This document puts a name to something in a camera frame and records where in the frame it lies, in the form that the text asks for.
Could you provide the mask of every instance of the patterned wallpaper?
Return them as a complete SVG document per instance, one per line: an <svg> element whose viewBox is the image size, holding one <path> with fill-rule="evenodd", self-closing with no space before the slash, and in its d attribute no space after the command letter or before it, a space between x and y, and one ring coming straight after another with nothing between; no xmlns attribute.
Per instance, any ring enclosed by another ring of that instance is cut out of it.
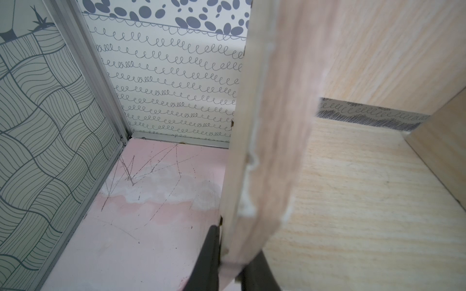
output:
<svg viewBox="0 0 466 291"><path fill-rule="evenodd" d="M250 0L80 0L134 131L229 141Z"/></svg>
<svg viewBox="0 0 466 291"><path fill-rule="evenodd" d="M25 290L118 141L42 2L4 3L0 289Z"/></svg>

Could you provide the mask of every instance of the wood grain surface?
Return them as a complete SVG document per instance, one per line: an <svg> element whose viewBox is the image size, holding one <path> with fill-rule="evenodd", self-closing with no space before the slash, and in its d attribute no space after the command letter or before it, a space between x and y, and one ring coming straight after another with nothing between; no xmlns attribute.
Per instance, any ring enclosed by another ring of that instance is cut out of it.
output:
<svg viewBox="0 0 466 291"><path fill-rule="evenodd" d="M466 212L400 132L317 119L264 252L285 290L466 290Z"/></svg>
<svg viewBox="0 0 466 291"><path fill-rule="evenodd" d="M220 201L220 284L287 218L339 2L255 0Z"/></svg>
<svg viewBox="0 0 466 291"><path fill-rule="evenodd" d="M466 86L466 1L346 0L323 97L432 114Z"/></svg>
<svg viewBox="0 0 466 291"><path fill-rule="evenodd" d="M466 89L411 132L406 141L466 206Z"/></svg>

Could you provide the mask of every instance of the white stain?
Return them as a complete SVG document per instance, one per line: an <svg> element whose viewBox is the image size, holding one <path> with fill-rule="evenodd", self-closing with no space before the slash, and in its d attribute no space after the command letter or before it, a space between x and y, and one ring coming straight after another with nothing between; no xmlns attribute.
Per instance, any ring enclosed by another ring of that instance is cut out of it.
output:
<svg viewBox="0 0 466 291"><path fill-rule="evenodd" d="M159 163L155 168L148 165L137 174L131 174L131 179L119 167L115 178L113 172L107 177L100 192L105 197L124 196L128 203L192 202L194 210L210 210L219 207L221 186L179 173L176 165Z"/></svg>

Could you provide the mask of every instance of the wall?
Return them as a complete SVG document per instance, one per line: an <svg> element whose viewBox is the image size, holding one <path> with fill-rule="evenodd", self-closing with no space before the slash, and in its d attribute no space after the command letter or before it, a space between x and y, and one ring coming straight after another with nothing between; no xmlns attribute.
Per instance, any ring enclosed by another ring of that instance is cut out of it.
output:
<svg viewBox="0 0 466 291"><path fill-rule="evenodd" d="M229 140L251 0L78 3L134 131Z"/></svg>
<svg viewBox="0 0 466 291"><path fill-rule="evenodd" d="M433 114L466 86L466 1L345 0L324 97Z"/></svg>
<svg viewBox="0 0 466 291"><path fill-rule="evenodd" d="M118 141L42 2L0 19L0 287L25 290Z"/></svg>

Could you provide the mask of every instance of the wooden shelf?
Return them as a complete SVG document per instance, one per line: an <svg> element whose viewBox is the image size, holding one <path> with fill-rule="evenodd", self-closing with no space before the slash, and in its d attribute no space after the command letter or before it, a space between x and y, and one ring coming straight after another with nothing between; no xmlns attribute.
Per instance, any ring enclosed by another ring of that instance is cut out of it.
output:
<svg viewBox="0 0 466 291"><path fill-rule="evenodd" d="M466 212L402 133L316 119L288 224L286 290L466 290Z"/></svg>

